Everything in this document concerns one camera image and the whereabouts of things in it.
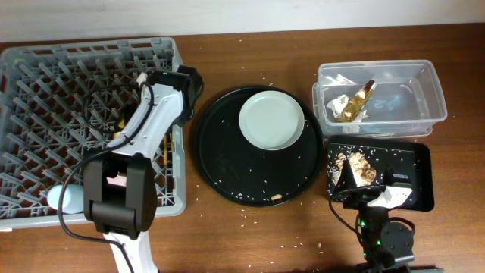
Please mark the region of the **peanut shell food scraps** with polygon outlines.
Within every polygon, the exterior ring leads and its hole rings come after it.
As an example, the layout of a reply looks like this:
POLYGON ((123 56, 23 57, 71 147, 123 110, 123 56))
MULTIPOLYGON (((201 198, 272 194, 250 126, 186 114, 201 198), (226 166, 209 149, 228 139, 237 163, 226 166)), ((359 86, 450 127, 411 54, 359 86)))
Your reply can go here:
POLYGON ((340 153, 336 156, 335 168, 331 174, 331 180, 335 185, 338 183, 345 160, 349 161, 357 187, 369 186, 374 182, 377 171, 371 166, 363 153, 352 152, 349 155, 340 153))

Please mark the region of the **gold foil wrapper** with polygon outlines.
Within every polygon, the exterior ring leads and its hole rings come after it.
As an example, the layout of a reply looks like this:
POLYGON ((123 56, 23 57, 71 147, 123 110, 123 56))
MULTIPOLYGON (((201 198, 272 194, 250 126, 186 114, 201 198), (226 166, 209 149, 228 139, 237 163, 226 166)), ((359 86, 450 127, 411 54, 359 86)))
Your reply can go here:
POLYGON ((344 107, 339 122, 352 122, 354 121, 362 108, 368 102, 371 97, 376 83, 374 80, 369 80, 356 94, 352 97, 346 106, 344 107))

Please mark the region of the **wooden chopstick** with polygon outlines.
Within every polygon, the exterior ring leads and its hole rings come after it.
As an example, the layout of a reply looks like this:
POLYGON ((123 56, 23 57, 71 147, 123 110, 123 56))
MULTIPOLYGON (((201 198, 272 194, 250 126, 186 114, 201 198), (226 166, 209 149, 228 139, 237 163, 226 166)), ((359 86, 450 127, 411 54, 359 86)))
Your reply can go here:
POLYGON ((163 164, 167 165, 167 136, 164 135, 163 142, 162 142, 162 152, 163 152, 163 164))
POLYGON ((170 143, 171 143, 171 152, 174 152, 175 144, 174 144, 174 136, 173 136, 172 132, 169 133, 169 138, 170 138, 170 143))

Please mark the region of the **blue cup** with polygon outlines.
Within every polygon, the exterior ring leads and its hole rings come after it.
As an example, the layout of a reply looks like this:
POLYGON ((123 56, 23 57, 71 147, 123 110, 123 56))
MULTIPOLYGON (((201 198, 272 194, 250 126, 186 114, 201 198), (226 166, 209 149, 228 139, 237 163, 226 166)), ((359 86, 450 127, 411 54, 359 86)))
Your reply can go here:
MULTIPOLYGON (((58 210, 59 199, 61 196, 62 185, 54 186, 47 195, 48 205, 58 210)), ((67 214, 77 214, 83 212, 83 187, 77 184, 69 184, 65 190, 62 211, 67 214)))

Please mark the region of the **white napkin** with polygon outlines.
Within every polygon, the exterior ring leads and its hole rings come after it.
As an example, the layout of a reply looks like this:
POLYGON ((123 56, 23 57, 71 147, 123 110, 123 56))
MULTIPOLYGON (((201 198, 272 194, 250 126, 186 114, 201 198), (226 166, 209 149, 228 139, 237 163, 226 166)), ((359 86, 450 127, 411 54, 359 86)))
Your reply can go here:
MULTIPOLYGON (((330 102, 327 103, 326 107, 331 110, 332 116, 339 120, 342 116, 343 109, 349 102, 349 97, 347 95, 341 95, 330 102)), ((361 122, 364 118, 367 118, 367 110, 362 109, 357 117, 354 119, 354 122, 361 122)))

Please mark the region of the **pink cup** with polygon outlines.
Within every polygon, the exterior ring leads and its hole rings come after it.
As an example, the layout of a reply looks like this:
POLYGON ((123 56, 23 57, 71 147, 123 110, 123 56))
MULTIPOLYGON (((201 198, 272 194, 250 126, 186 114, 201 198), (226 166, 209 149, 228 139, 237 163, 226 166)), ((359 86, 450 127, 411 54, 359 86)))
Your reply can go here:
POLYGON ((127 185, 127 178, 120 173, 118 173, 114 177, 106 177, 106 180, 110 185, 115 185, 119 187, 125 187, 127 185))

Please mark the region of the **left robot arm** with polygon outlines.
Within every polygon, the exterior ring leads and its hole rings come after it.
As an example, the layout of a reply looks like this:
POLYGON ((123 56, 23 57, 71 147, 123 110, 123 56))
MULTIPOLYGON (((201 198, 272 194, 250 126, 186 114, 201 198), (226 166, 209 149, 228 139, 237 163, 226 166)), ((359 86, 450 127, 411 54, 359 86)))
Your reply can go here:
POLYGON ((111 244, 120 272, 156 272, 149 242, 157 192, 152 161, 173 125, 182 127, 204 89, 194 67, 141 74, 139 104, 103 150, 83 165, 84 215, 111 244))

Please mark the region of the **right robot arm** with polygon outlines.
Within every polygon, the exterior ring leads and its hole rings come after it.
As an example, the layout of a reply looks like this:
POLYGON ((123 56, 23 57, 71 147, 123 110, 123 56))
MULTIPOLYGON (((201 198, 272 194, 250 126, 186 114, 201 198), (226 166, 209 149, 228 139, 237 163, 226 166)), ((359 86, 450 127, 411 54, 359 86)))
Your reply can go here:
POLYGON ((341 199, 344 209, 355 209, 355 223, 344 225, 355 233, 363 249, 365 262, 358 272, 410 272, 415 259, 415 225, 404 218, 391 217, 389 211, 403 205, 412 193, 408 176, 396 174, 388 167, 383 183, 358 186, 349 161, 343 162, 340 178, 329 206, 341 199))

